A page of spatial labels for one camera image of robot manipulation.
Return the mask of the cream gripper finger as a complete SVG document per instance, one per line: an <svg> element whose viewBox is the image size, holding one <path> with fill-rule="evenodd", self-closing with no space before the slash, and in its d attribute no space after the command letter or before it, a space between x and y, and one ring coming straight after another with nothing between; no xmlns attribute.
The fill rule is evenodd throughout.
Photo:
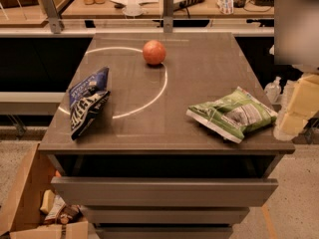
<svg viewBox="0 0 319 239"><path fill-rule="evenodd" d="M279 129L289 135L298 135L305 125L307 125L307 119L295 114L285 114Z"/></svg>
<svg viewBox="0 0 319 239"><path fill-rule="evenodd" d="M294 115L311 119L319 111L319 76L306 74L294 85L287 110Z"/></svg>

